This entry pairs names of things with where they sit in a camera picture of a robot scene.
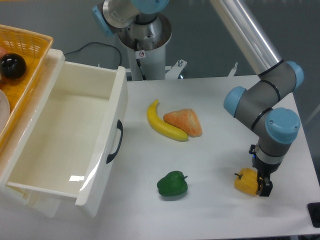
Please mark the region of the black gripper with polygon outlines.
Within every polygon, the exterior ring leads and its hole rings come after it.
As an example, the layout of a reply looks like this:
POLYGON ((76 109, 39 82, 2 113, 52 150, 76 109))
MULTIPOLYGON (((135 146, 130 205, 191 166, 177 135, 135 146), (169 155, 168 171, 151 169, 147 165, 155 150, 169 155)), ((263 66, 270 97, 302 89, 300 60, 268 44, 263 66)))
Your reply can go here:
POLYGON ((256 154, 256 145, 251 144, 248 150, 248 153, 252 155, 252 167, 257 170, 257 190, 256 194, 260 197, 269 197, 271 191, 273 189, 273 183, 270 180, 270 176, 274 173, 279 166, 280 163, 277 164, 269 164, 263 162, 260 158, 258 158, 256 154))

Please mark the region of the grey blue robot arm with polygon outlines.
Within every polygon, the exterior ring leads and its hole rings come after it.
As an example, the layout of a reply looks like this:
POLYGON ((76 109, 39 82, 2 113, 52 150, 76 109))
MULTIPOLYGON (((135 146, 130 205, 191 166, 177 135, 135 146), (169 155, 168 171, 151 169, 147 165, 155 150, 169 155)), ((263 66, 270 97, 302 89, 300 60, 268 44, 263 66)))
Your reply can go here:
POLYGON ((212 6, 259 77, 249 89, 233 88, 223 106, 258 136, 249 152, 257 169, 256 193, 267 197, 273 188, 271 174, 279 168, 300 129, 298 115, 276 104, 300 86, 304 72, 295 62, 283 61, 243 1, 214 0, 212 6))

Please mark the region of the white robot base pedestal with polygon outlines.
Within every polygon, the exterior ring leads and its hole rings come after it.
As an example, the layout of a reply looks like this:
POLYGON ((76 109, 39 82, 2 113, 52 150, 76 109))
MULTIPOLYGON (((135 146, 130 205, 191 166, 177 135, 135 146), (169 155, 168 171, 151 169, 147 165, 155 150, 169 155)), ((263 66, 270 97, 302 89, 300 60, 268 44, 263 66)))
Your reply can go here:
POLYGON ((163 80, 166 45, 172 36, 170 21, 161 13, 140 14, 139 19, 118 32, 127 50, 131 80, 163 80))

